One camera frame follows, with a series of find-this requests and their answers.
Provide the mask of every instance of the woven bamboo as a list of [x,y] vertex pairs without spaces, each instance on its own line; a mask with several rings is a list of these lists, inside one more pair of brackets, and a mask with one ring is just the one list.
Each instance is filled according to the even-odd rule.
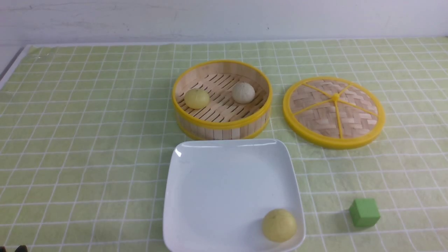
[[[333,96],[343,91],[339,94],[337,101],[342,124],[342,138],[356,138],[369,133],[377,123],[378,110],[366,93],[356,87],[347,88],[347,86],[348,84],[344,82],[325,79],[300,85],[291,97],[291,110],[293,113],[304,109],[305,111],[295,114],[295,118],[316,133],[341,138],[335,103],[328,95]],[[370,111],[370,113],[342,103],[343,101]]]
[[[255,99],[238,104],[232,88],[246,82],[255,89]],[[200,88],[210,96],[203,109],[191,109],[184,101],[185,93]],[[252,138],[269,121],[272,99],[271,85],[259,70],[237,61],[211,61],[185,72],[176,81],[173,102],[179,127],[193,139],[225,140]]]
[[373,141],[384,126],[384,110],[365,88],[332,77],[293,85],[283,102],[288,124],[303,138],[327,148],[356,148]]

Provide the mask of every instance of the green block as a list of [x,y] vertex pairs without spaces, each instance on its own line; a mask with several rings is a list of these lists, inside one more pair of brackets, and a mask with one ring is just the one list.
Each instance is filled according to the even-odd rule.
[[355,199],[349,211],[355,227],[374,226],[380,218],[375,199]]

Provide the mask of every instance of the white plate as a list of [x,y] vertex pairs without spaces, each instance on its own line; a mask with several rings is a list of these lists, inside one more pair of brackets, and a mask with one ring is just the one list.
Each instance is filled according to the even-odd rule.
[[[263,217],[283,208],[297,233],[274,243]],[[165,194],[164,241],[172,252],[283,252],[305,238],[305,219],[286,146],[274,139],[193,141],[173,152]]]

